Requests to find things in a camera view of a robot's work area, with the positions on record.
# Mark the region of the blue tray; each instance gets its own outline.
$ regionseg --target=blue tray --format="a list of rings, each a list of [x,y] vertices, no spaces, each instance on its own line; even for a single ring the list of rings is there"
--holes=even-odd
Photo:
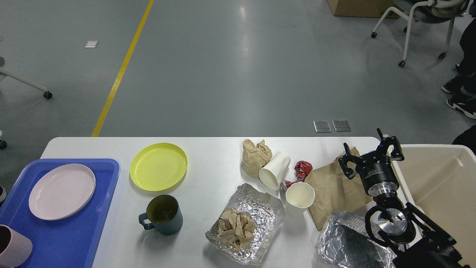
[[[28,206],[30,192],[50,170],[66,164],[89,167],[96,189],[82,210],[65,219],[47,221],[35,217]],[[19,267],[90,268],[119,176],[113,159],[40,159],[29,163],[0,208],[0,224],[28,237],[33,243],[30,257]]]

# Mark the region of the white plate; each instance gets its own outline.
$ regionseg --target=white plate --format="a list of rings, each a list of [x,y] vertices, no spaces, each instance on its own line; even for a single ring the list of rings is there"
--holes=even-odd
[[[85,165],[68,164],[46,173],[33,187],[28,204],[36,217],[59,220],[74,215],[96,188],[94,173]]]

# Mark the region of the foil tray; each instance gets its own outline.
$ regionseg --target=foil tray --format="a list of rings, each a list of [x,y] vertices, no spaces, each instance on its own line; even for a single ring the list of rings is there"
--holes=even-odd
[[[219,242],[218,219],[205,233],[205,237],[223,254],[240,264],[261,265],[274,234],[283,223],[285,215],[283,203],[280,199],[268,193],[261,193],[245,183],[238,186],[223,211],[231,208],[250,214],[256,221],[255,239],[250,243],[250,248],[236,250],[233,246],[225,246]]]
[[[371,223],[375,236],[379,227]],[[317,252],[328,264],[339,268],[395,268],[396,257],[389,248],[370,240],[362,216],[333,211],[322,228],[316,244]]]

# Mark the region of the black shoe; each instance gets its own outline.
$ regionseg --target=black shoe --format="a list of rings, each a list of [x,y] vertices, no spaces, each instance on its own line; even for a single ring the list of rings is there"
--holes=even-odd
[[[441,87],[441,89],[448,94],[456,94],[459,92],[461,87],[466,84],[468,81],[467,77],[463,76],[457,76],[450,81],[446,82],[444,86]]]
[[[462,93],[455,94],[446,101],[451,108],[463,112],[467,117],[476,119],[476,97],[468,97]]]

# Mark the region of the dark green mug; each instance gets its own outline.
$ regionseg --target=dark green mug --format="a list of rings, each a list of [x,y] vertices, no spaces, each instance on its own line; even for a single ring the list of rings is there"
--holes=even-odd
[[[175,197],[160,195],[147,205],[146,213],[139,215],[139,223],[145,230],[156,228],[161,234],[173,235],[180,231],[183,217]]]

